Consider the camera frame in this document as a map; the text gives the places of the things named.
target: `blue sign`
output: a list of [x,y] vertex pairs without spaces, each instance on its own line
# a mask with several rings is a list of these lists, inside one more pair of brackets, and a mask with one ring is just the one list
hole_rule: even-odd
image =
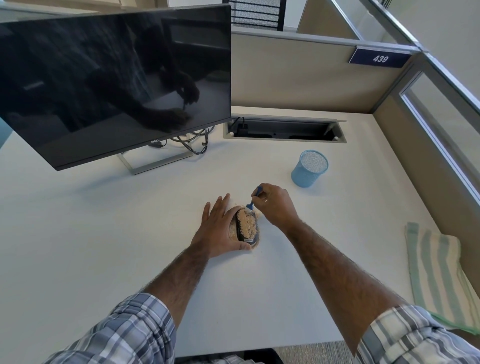
[[367,66],[402,68],[411,56],[410,53],[357,47],[348,62]]

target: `blue brush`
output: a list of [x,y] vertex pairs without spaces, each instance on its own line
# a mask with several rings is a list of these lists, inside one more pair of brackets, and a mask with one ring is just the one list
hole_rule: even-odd
[[[258,196],[260,194],[260,192],[262,192],[262,187],[258,186],[257,187],[257,193],[255,194],[255,196]],[[247,214],[252,213],[252,211],[253,211],[253,201],[250,202],[247,206],[245,206],[245,210],[246,210]]]

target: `blue mesh pen holder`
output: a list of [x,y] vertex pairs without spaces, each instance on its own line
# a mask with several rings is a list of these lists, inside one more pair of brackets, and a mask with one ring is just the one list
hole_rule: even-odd
[[305,150],[300,154],[300,160],[292,171],[292,181],[300,187],[310,187],[318,176],[328,169],[328,160],[316,150]]

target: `rolled-up sleeve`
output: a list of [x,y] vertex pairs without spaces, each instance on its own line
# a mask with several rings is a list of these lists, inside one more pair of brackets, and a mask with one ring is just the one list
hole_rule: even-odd
[[167,307],[148,293],[138,293],[45,363],[173,364],[175,339],[175,324]]
[[480,351],[423,308],[403,305],[372,322],[355,358],[360,363],[480,363]]

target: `towel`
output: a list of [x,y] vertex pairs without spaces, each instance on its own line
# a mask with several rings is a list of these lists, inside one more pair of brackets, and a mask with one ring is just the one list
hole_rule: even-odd
[[460,241],[409,222],[405,229],[415,304],[438,321],[480,334],[480,299],[460,266]]

